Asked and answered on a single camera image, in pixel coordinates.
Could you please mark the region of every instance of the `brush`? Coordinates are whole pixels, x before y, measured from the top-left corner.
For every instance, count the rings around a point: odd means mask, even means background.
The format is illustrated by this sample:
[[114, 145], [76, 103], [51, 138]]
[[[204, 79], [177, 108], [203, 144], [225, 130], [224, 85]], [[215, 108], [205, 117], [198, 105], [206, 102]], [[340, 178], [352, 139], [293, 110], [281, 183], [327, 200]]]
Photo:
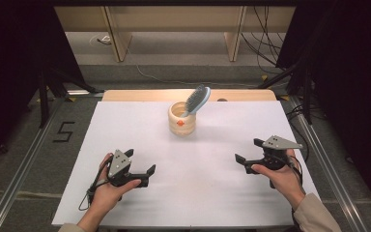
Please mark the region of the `brush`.
[[188, 97], [185, 102], [185, 112], [182, 118], [188, 114], [195, 114], [209, 99], [211, 93], [210, 87], [204, 87], [203, 84], [199, 85], [194, 92]]

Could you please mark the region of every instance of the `brush bristles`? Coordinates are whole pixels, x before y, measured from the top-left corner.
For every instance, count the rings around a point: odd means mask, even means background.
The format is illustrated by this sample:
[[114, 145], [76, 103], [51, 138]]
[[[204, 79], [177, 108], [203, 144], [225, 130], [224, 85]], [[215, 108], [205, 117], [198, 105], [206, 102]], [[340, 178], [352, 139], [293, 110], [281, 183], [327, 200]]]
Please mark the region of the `brush bristles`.
[[185, 103], [185, 110], [191, 112], [206, 97], [207, 89], [204, 85], [199, 85], [194, 92], [188, 97]]

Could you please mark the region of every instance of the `sleeve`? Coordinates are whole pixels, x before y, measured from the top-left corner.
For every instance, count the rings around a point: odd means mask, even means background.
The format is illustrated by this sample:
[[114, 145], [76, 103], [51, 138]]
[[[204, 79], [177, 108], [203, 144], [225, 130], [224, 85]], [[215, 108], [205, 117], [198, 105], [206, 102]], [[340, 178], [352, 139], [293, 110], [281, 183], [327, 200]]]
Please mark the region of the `sleeve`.
[[300, 202], [294, 212], [294, 218], [303, 232], [341, 231], [336, 220], [313, 193], [307, 194]]
[[59, 232], [86, 232], [75, 224], [65, 223]]

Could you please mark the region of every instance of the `black cable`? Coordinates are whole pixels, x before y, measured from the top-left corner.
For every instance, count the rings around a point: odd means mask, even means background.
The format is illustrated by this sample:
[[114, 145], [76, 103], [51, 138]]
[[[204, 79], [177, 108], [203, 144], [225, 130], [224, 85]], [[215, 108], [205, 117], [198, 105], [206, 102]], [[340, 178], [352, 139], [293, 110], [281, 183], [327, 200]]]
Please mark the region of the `black cable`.
[[282, 40], [282, 37], [279, 35], [279, 33], [276, 33], [278, 35], [279, 39], [284, 43], [284, 40]]
[[293, 108], [291, 110], [291, 112], [288, 112], [286, 113], [286, 116], [288, 115], [291, 115], [293, 113], [297, 113], [296, 115], [294, 116], [291, 116], [289, 119], [288, 119], [288, 123], [290, 124], [290, 126], [297, 132], [297, 134], [302, 138], [303, 142], [305, 143], [305, 146], [306, 146], [306, 154], [305, 154], [305, 158], [304, 158], [304, 161], [305, 162], [308, 162], [308, 159], [309, 159], [309, 144], [308, 142], [306, 141], [305, 137], [300, 133], [300, 130], [297, 129], [297, 127], [295, 127], [295, 125], [291, 122], [291, 120], [293, 120], [295, 117], [297, 117], [298, 115], [301, 114], [301, 111], [302, 111], [302, 104], [300, 105], [297, 105], [295, 108]]
[[[256, 41], [260, 42], [260, 39], [258, 39], [258, 38], [254, 35], [254, 33], [251, 32], [251, 36], [252, 36]], [[277, 45], [273, 45], [273, 44], [269, 44], [269, 43], [265, 43], [265, 42], [262, 42], [262, 44], [269, 45], [269, 46], [273, 46], [273, 47], [275, 47], [275, 48], [281, 49], [281, 47], [280, 47], [280, 46], [277, 46]]]
[[[263, 36], [262, 36], [262, 38], [261, 38], [261, 41], [263, 40], [263, 38], [264, 38], [264, 34], [265, 34], [265, 35], [267, 36], [267, 38], [268, 38], [268, 42], [269, 42], [269, 44], [271, 44], [271, 39], [270, 39], [270, 37], [269, 37], [269, 35], [268, 35], [268, 28], [266, 28], [266, 27], [267, 27], [267, 24], [268, 24], [268, 13], [269, 13], [269, 8], [265, 7], [265, 26], [264, 26], [264, 24], [262, 23], [262, 20], [261, 20], [260, 16], [258, 15], [257, 9], [256, 9], [255, 7], [254, 7], [254, 12], [255, 12], [255, 14], [257, 15], [257, 18], [258, 18], [258, 21], [260, 22], [261, 28], [263, 29]], [[271, 47], [270, 47], [270, 51], [271, 51], [271, 54], [272, 54], [273, 59], [274, 59], [275, 62], [276, 62], [276, 58], [275, 58], [275, 56], [273, 55], [273, 52], [272, 52]]]
[[[86, 194], [84, 195], [82, 201], [80, 202], [80, 205], [79, 205], [79, 211], [85, 211], [87, 209], [89, 209], [90, 207], [90, 204], [92, 203], [91, 202], [91, 196], [93, 196], [95, 194], [95, 191], [98, 187], [102, 186], [102, 185], [105, 185], [107, 183], [109, 183], [107, 180], [105, 180], [103, 183], [99, 184], [98, 185], [98, 181], [99, 181], [99, 176], [101, 174], [101, 172], [103, 171], [104, 167], [109, 164], [111, 161], [113, 160], [113, 157], [110, 157], [109, 159], [107, 159], [102, 165], [101, 165], [101, 168], [99, 169], [98, 171], [98, 174], [96, 175], [96, 178], [95, 178], [95, 181], [90, 185], [89, 189], [87, 189], [86, 191]], [[81, 206], [83, 204], [83, 201], [87, 198], [87, 208], [85, 209], [82, 209]]]
[[251, 50], [253, 50], [257, 56], [261, 56], [262, 58], [264, 58], [264, 60], [267, 60], [268, 62], [270, 62], [272, 65], [275, 65], [276, 66], [276, 63], [274, 63], [272, 60], [270, 60], [267, 56], [265, 56], [263, 53], [261, 53], [257, 48], [255, 48], [245, 37], [245, 35], [243, 33], [241, 33], [241, 35], [243, 36], [243, 39], [245, 40], [246, 44], [248, 45], [249, 48], [251, 48]]
[[259, 62], [259, 57], [258, 56], [261, 56], [263, 59], [267, 60], [268, 62], [270, 62], [271, 64], [273, 64], [274, 66], [276, 66], [276, 64], [270, 60], [268, 57], [266, 57], [263, 53], [261, 53], [258, 49], [256, 49], [247, 39], [246, 37], [243, 35], [243, 33], [241, 33], [243, 39], [245, 40], [246, 44], [248, 45], [248, 47], [254, 51], [257, 55], [257, 64], [258, 64], [258, 67], [261, 69], [261, 71], [263, 71], [264, 73], [271, 73], [271, 74], [279, 74], [278, 72], [270, 72], [270, 71], [266, 71], [264, 70], [261, 65], [260, 65], [260, 62]]
[[290, 156], [291, 158], [294, 158], [297, 161], [297, 163], [300, 166], [300, 171], [295, 167], [295, 165], [292, 162], [286, 162], [285, 160], [283, 160], [283, 159], [281, 159], [277, 156], [273, 156], [273, 155], [269, 155], [269, 156], [272, 157], [273, 159], [276, 159], [276, 160], [282, 162], [282, 163], [285, 163], [285, 165], [287, 165], [294, 172], [294, 174], [296, 174], [296, 176], [298, 175], [300, 186], [302, 186], [302, 166], [300, 165], [300, 161], [297, 158]]

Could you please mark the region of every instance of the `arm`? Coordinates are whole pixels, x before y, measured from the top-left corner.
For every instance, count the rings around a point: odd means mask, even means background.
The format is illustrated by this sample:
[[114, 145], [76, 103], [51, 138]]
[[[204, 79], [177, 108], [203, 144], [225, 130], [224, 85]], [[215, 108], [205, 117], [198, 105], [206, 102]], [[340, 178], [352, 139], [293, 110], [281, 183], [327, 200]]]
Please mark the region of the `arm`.
[[[294, 157], [294, 150], [287, 155]], [[340, 231], [339, 225], [322, 202], [314, 195], [306, 195], [300, 185], [299, 177], [290, 167], [272, 171], [263, 165], [254, 164], [252, 169], [270, 178], [275, 188], [288, 200], [302, 231]]]
[[[103, 164], [112, 154], [107, 154], [104, 158]], [[100, 180], [106, 180], [106, 169], [104, 168], [100, 174]], [[96, 231], [99, 224], [107, 213], [113, 209], [122, 195], [140, 184], [140, 180], [133, 180], [121, 187], [114, 187], [107, 183], [99, 186], [96, 189], [93, 202], [85, 215], [82, 217], [77, 225], [65, 224], [61, 227], [59, 232], [92, 232]]]

